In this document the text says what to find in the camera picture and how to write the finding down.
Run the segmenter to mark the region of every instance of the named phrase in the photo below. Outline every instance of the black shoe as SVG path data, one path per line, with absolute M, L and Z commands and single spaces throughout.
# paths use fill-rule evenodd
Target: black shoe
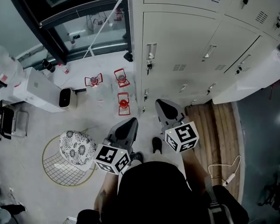
M 143 154 L 140 152 L 131 153 L 130 158 L 131 158 L 131 161 L 139 160 L 141 163 L 143 163 Z
M 155 153 L 156 150 L 159 150 L 162 154 L 162 140 L 158 137 L 153 138 L 153 153 Z

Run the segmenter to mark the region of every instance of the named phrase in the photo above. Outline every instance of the foot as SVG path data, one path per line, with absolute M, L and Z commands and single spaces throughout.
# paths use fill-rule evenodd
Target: foot
M 27 208 L 24 206 L 22 202 L 18 202 L 18 205 L 22 205 L 25 208 L 25 211 L 27 211 Z
M 131 153 L 130 158 L 131 158 L 131 161 L 139 160 L 141 163 L 143 163 L 143 155 L 140 152 Z
M 158 137 L 154 137 L 152 140 L 153 143 L 153 153 L 155 153 L 156 150 L 159 150 L 162 154 L 162 140 Z

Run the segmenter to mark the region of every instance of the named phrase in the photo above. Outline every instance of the window frame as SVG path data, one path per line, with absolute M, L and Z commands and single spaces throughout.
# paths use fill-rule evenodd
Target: window frame
M 87 49 L 74 50 L 70 51 L 67 49 L 63 43 L 61 37 L 55 30 L 55 26 L 63 24 L 67 21 L 74 20 L 79 17 L 83 17 L 89 14 L 95 14 L 104 11 L 113 10 L 117 0 L 96 0 L 90 1 L 70 9 L 66 9 L 62 12 L 59 12 L 42 22 L 38 22 L 29 9 L 25 0 L 11 0 L 20 16 L 23 18 L 25 23 L 34 33 L 36 38 L 40 41 L 45 49 L 53 56 L 53 59 L 50 61 L 56 65 L 58 63 L 66 64 L 67 62 L 81 59 L 85 55 Z M 127 42 L 122 42 L 118 44 L 100 44 L 100 46 L 93 45 L 93 52 L 95 55 L 106 54 L 116 51 L 128 50 L 132 52 L 131 45 L 131 32 L 130 32 L 130 20 L 128 12 L 128 1 L 123 0 L 118 8 L 124 10 L 125 26 L 126 26 L 126 39 Z M 35 67 L 37 70 L 42 69 L 42 65 L 39 62 L 36 62 L 28 67 Z

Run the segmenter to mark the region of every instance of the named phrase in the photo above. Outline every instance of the patterned cushion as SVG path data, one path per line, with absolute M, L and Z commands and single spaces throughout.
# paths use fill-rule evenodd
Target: patterned cushion
M 73 165 L 89 163 L 96 149 L 94 140 L 86 133 L 66 131 L 60 135 L 60 153 Z

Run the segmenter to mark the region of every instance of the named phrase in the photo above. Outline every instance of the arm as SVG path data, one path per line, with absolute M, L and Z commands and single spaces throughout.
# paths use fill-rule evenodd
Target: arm
M 94 210 L 99 211 L 100 214 L 108 208 L 109 204 L 113 202 L 117 195 L 118 189 L 118 175 L 107 173 L 103 185 L 98 192 L 98 196 L 94 202 Z
M 204 179 L 207 173 L 196 158 L 194 151 L 189 149 L 182 152 L 182 161 L 189 186 L 194 192 L 202 195 L 205 192 Z

